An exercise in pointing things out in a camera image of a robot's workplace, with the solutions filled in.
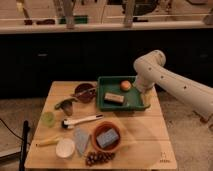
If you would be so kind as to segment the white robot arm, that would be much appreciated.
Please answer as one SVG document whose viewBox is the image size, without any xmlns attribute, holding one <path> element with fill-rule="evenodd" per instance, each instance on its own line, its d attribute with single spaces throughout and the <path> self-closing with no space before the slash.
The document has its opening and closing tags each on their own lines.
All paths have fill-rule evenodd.
<svg viewBox="0 0 213 171">
<path fill-rule="evenodd" d="M 213 117 L 213 88 L 165 69 L 165 62 L 166 56 L 161 50 L 137 58 L 133 64 L 137 73 L 134 86 L 146 94 L 157 84 L 209 121 Z"/>
</svg>

